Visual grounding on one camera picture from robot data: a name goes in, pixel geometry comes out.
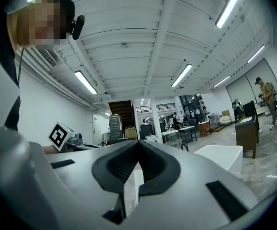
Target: staircase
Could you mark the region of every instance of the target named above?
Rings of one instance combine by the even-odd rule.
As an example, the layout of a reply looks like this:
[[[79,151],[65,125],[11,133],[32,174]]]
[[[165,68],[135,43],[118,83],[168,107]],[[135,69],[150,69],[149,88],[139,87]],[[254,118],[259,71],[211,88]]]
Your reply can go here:
[[[129,125],[135,126],[131,101],[111,102],[109,103],[109,105],[112,114],[119,114],[121,116],[123,129],[125,129]]]

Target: cap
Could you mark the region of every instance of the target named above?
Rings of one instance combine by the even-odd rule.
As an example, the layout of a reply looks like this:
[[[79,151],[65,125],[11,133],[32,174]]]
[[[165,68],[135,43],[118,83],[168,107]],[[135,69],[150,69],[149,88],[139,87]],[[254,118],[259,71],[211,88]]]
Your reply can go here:
[[[75,18],[75,4],[72,0],[59,0],[60,4],[63,6],[63,8],[66,11],[66,19],[70,23]]]
[[[261,78],[257,77],[256,80],[255,80],[255,85],[257,85],[260,80],[261,80]]]

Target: doorway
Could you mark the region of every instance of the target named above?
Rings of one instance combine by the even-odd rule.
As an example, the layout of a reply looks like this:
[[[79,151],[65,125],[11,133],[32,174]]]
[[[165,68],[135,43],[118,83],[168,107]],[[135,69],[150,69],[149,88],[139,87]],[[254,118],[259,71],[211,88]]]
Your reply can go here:
[[[101,144],[101,127],[100,127],[100,118],[98,115],[93,115],[92,117],[92,143],[94,145]]]

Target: black monitor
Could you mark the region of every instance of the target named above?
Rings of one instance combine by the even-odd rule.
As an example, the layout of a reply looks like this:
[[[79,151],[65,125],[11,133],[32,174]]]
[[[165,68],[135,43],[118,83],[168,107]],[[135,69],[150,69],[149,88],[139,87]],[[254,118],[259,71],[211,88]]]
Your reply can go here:
[[[246,117],[253,116],[255,114],[255,106],[253,101],[247,104],[244,104],[243,107],[244,107],[244,114]]]

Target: headset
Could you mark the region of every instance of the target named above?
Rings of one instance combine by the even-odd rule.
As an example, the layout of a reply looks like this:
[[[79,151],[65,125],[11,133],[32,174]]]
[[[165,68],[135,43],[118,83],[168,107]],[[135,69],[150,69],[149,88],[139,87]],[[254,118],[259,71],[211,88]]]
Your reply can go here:
[[[85,16],[84,15],[79,15],[77,20],[73,20],[71,22],[71,29],[69,31],[70,35],[72,35],[72,38],[74,40],[79,39],[83,25],[85,23]],[[20,81],[20,74],[21,74],[21,70],[22,70],[22,55],[23,55],[23,51],[24,48],[22,48],[22,53],[20,55],[20,62],[19,62],[19,69],[18,69],[18,85],[19,85],[19,81]]]

